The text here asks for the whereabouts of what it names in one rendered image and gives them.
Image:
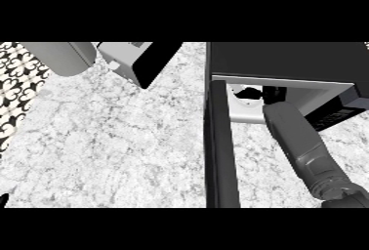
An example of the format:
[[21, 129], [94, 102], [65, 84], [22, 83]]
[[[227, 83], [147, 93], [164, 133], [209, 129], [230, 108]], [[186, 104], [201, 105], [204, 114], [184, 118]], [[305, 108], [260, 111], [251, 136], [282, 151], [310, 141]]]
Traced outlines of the black microwave door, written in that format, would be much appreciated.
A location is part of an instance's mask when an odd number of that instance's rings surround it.
[[226, 82], [209, 83], [204, 114], [205, 187], [208, 208], [239, 208]]

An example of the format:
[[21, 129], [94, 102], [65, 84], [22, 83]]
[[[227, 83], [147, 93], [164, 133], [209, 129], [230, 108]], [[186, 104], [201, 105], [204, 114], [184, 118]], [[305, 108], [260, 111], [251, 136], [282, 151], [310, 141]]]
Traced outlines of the black microwave oven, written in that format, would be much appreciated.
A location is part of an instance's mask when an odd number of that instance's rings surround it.
[[369, 48], [361, 42], [211, 42], [207, 80], [235, 90], [279, 86], [317, 131], [369, 110]]

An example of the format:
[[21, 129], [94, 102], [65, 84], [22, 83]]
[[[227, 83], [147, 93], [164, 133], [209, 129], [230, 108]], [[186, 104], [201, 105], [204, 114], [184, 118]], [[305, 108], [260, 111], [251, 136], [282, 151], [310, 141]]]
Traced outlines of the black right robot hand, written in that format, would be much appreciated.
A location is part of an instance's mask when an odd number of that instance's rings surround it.
[[285, 101], [286, 88], [277, 86], [264, 86], [261, 90], [246, 87], [235, 94], [238, 99], [264, 100], [264, 104], [274, 104]]

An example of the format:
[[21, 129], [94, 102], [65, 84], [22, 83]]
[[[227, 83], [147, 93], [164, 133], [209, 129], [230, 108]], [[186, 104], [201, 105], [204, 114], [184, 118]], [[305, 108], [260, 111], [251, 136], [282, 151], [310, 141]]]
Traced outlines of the grey rounded appliance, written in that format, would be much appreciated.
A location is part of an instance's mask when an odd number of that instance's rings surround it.
[[22, 45], [59, 76], [75, 76], [93, 66], [91, 42], [22, 42]]

